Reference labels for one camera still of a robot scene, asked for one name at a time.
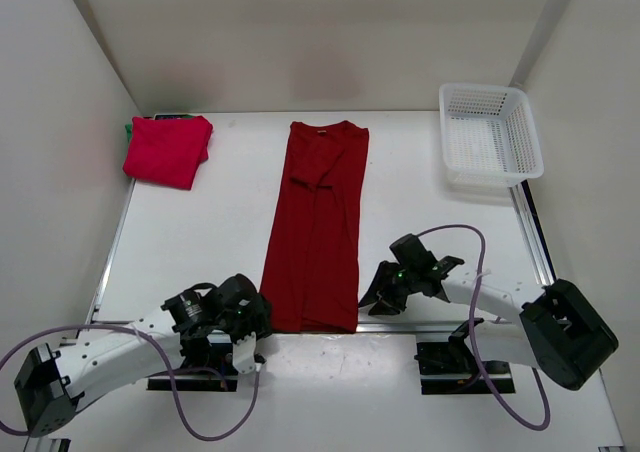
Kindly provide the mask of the green t shirt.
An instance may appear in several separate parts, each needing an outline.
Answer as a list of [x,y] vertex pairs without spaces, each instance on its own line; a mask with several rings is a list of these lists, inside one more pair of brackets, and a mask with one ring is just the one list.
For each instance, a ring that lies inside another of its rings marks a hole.
[[124,129],[125,129],[125,133],[126,133],[127,142],[130,142],[132,140],[132,137],[133,137],[133,124],[132,123],[126,124],[124,126]]

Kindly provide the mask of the dark red t shirt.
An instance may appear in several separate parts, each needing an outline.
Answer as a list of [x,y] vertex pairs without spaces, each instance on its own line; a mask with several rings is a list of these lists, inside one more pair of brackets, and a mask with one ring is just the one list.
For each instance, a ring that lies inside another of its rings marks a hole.
[[274,330],[352,333],[369,131],[294,122],[260,285]]

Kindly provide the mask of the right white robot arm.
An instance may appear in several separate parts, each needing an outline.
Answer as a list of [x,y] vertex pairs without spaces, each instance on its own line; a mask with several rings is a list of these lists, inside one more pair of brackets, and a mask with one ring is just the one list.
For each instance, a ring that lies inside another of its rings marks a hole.
[[532,367],[557,385],[578,390],[618,349],[619,340],[579,288],[557,279],[526,298],[534,286],[478,275],[464,260],[436,258],[415,234],[390,246],[392,261],[379,263],[360,300],[371,316],[396,316],[409,296],[420,294],[445,303],[474,305],[498,317],[474,317],[448,338],[446,349],[418,360],[432,367],[476,374],[482,362]]

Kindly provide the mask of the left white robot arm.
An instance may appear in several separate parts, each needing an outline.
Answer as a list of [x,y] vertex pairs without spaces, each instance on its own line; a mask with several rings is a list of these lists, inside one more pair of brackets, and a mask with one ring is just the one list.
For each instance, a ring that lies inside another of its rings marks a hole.
[[220,385],[228,377],[257,375],[259,340],[271,335],[271,305],[244,275],[221,285],[195,284],[126,325],[97,325],[101,336],[54,350],[31,349],[14,388],[25,435],[57,431],[94,402],[156,375],[177,389],[179,375]]

